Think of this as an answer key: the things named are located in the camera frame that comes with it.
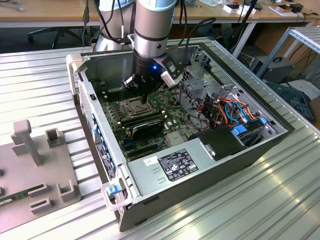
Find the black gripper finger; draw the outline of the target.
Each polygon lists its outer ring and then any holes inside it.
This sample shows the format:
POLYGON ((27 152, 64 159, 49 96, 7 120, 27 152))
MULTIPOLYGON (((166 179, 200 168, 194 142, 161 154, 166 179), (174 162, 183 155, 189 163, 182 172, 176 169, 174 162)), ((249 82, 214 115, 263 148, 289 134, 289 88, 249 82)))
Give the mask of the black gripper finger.
POLYGON ((147 90, 146 93, 144 94, 144 103, 147 103, 149 99, 152 99, 157 95, 159 95, 160 93, 162 93, 163 90, 164 90, 163 86, 157 86, 152 90, 151 89, 147 90))
POLYGON ((143 76, 133 74, 127 80, 123 80, 122 84, 129 92, 139 96, 142 104, 146 103, 146 81, 143 76))

